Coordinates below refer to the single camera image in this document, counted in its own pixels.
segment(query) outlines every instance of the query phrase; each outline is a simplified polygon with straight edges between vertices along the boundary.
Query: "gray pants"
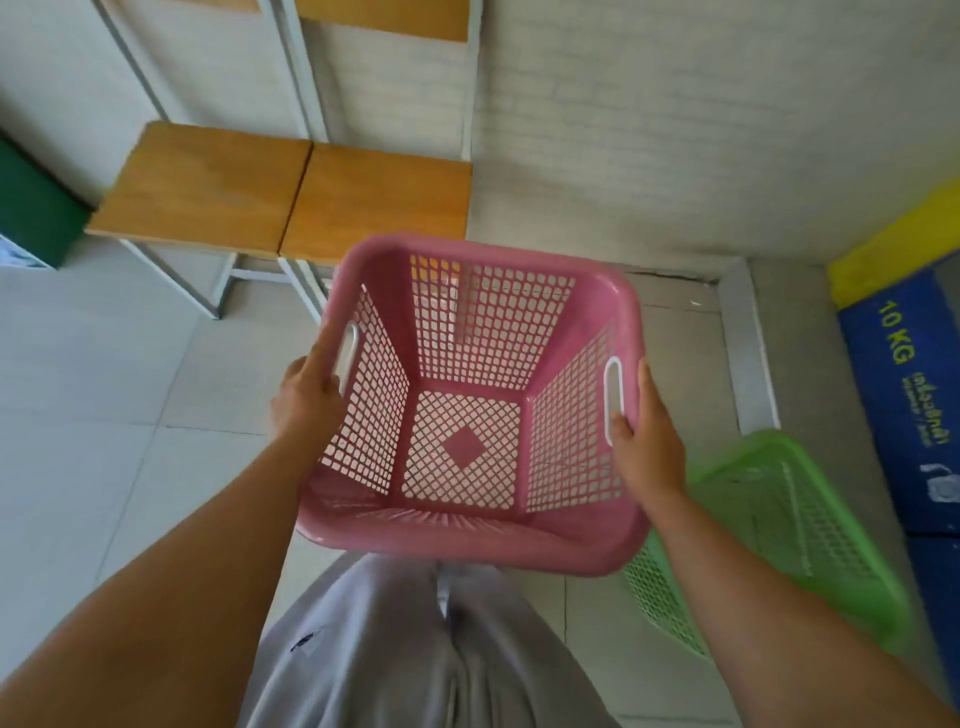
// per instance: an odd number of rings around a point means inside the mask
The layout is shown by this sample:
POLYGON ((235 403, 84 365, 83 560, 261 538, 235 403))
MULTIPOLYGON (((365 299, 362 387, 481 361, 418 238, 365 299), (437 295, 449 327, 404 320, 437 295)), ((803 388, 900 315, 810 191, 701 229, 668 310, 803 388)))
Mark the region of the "gray pants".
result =
POLYGON ((238 725, 616 722, 564 644, 499 570, 347 554, 264 637, 238 725))

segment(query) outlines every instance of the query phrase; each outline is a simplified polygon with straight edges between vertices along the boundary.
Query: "green panel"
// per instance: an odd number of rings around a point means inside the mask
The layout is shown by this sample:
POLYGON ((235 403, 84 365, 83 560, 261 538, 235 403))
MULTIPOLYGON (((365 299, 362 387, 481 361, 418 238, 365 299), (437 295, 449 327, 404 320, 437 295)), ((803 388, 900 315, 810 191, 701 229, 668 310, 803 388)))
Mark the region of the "green panel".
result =
POLYGON ((89 215, 89 208, 0 138, 0 235, 56 268, 89 215))
MULTIPOLYGON (((690 494, 753 553, 822 596, 884 649, 910 631, 906 591, 803 448, 781 432, 759 432, 722 464, 692 478, 690 494)), ((651 533, 624 575, 640 609, 702 657, 707 645, 651 533)))

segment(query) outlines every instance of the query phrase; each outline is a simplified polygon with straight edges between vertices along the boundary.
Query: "laundry basket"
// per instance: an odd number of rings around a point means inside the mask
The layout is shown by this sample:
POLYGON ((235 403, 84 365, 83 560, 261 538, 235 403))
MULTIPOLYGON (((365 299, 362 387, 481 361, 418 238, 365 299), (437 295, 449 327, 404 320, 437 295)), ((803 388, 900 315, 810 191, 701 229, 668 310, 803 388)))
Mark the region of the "laundry basket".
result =
MULTIPOLYGON (((632 286, 591 260, 415 235, 337 269, 348 413, 298 529, 333 548, 600 575, 649 530, 614 472, 636 417, 632 286)), ((334 363, 326 362, 329 370, 334 363)))
MULTIPOLYGON (((688 488, 741 543, 822 596, 883 649, 903 647, 910 628, 904 587, 796 441, 777 430, 751 435, 722 465, 692 478, 688 488)), ((709 656, 655 531, 623 572, 650 621, 709 656)))

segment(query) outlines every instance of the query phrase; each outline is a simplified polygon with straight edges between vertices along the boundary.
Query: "basket handle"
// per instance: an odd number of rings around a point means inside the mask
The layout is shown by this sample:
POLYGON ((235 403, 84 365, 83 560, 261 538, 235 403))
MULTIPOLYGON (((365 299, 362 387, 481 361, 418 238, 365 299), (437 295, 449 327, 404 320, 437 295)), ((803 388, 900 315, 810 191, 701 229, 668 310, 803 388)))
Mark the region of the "basket handle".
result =
POLYGON ((623 363, 619 356, 611 356, 603 368, 603 433, 607 438, 607 445, 613 447, 613 437, 610 433, 611 409, 623 414, 625 404, 623 400, 623 363))
POLYGON ((360 348, 360 327, 350 321, 344 327, 344 336, 340 340, 340 349, 336 363, 333 365, 333 374, 340 378, 340 396, 347 393, 347 384, 353 372, 353 360, 360 348))

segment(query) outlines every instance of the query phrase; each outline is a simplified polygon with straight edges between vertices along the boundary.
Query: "hand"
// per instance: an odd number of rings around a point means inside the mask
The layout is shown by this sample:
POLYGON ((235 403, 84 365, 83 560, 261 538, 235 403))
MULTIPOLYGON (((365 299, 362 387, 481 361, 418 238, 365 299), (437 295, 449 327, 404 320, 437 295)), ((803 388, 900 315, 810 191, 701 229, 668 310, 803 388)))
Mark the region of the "hand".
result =
POLYGON ((274 437, 293 438, 306 448, 316 448, 317 458, 340 429, 347 406, 340 396, 340 379, 321 375, 321 362, 335 354, 327 327, 307 356, 292 361, 283 374, 280 389, 270 400, 274 437))
POLYGON ((647 507, 662 493, 682 493, 686 484, 686 451, 666 411, 647 360, 636 369, 639 389, 636 431, 622 414, 611 418, 613 461, 627 490, 647 507))

